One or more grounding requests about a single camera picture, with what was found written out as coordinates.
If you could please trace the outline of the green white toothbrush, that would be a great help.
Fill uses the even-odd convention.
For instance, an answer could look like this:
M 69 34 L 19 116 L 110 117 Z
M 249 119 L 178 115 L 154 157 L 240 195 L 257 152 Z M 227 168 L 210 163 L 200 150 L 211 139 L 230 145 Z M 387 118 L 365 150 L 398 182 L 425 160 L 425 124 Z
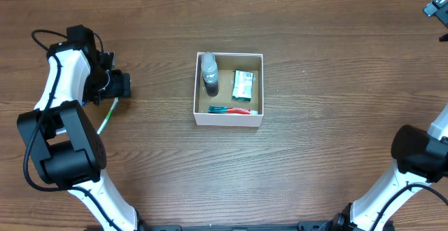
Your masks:
M 106 114 L 105 119 L 103 120 L 103 122 L 101 123 L 101 125 L 99 126 L 99 128 L 97 130 L 97 134 L 101 134 L 103 132 L 103 130 L 105 129 L 105 127 L 107 126 L 112 113 L 114 112 L 114 110 L 116 109 L 116 107 L 118 105 L 118 102 L 119 102 L 119 98 L 115 97 L 108 113 Z

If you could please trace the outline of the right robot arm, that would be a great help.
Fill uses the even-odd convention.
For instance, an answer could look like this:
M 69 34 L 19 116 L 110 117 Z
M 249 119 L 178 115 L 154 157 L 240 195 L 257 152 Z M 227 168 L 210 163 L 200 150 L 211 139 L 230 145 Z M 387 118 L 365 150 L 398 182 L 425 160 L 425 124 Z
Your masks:
M 391 144 L 392 161 L 374 185 L 320 230 L 392 230 L 392 215 L 420 190 L 443 202 L 447 198 L 431 188 L 447 176 L 447 108 L 428 130 L 403 125 Z

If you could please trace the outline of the purple soap dispenser bottle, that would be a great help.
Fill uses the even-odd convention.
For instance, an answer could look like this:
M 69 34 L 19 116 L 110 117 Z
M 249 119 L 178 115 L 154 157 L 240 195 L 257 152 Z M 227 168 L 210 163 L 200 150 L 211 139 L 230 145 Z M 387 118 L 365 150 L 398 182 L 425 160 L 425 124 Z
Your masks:
M 218 94 L 218 64 L 215 55 L 211 52 L 206 52 L 202 55 L 201 61 L 202 79 L 206 93 L 210 97 L 215 97 Z

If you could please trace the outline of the green white soap pack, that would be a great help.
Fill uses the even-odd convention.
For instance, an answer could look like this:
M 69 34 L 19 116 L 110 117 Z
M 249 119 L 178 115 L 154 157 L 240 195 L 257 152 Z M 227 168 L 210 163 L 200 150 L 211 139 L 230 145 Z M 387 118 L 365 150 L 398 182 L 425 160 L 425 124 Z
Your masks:
M 232 99 L 239 102 L 250 102 L 252 100 L 253 73 L 249 71 L 236 70 L 234 72 L 234 87 Z

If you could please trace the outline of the red green toothpaste tube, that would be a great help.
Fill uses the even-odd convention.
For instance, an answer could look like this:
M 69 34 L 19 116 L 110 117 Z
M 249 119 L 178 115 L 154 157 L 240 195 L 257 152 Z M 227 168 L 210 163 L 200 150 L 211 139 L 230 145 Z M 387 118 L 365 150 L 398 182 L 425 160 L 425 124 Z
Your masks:
M 208 112 L 213 114 L 258 115 L 258 111 L 255 110 L 229 106 L 210 106 Z

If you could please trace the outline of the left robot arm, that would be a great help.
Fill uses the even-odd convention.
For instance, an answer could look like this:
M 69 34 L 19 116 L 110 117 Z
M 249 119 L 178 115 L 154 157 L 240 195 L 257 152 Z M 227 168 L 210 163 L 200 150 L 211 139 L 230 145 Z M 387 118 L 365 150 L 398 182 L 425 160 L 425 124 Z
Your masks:
M 41 192 L 67 191 L 77 197 L 103 230 L 144 230 L 106 170 L 106 150 L 83 106 L 131 95 L 130 75 L 115 69 L 114 52 L 105 52 L 99 35 L 77 25 L 64 41 L 45 47 L 49 74 L 34 109 L 17 118 L 26 146 L 23 174 Z

